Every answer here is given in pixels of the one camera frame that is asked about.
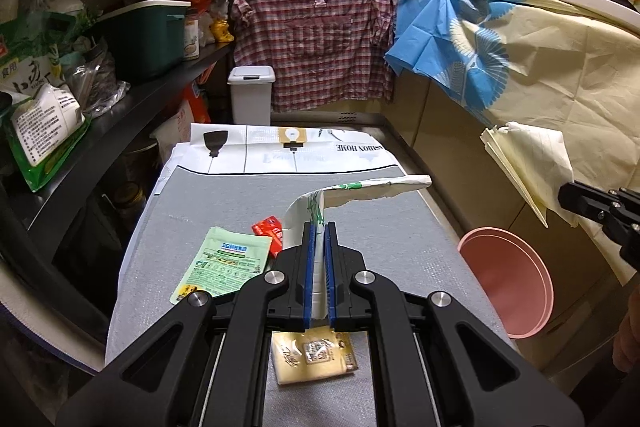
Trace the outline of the person right hand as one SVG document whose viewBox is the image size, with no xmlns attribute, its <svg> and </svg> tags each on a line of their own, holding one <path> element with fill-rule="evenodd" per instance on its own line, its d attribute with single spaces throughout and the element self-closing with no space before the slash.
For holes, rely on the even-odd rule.
<svg viewBox="0 0 640 427">
<path fill-rule="evenodd" d="M 616 369 L 629 373 L 639 362 L 640 321 L 639 295 L 629 298 L 628 311 L 614 339 L 613 363 Z"/>
</svg>

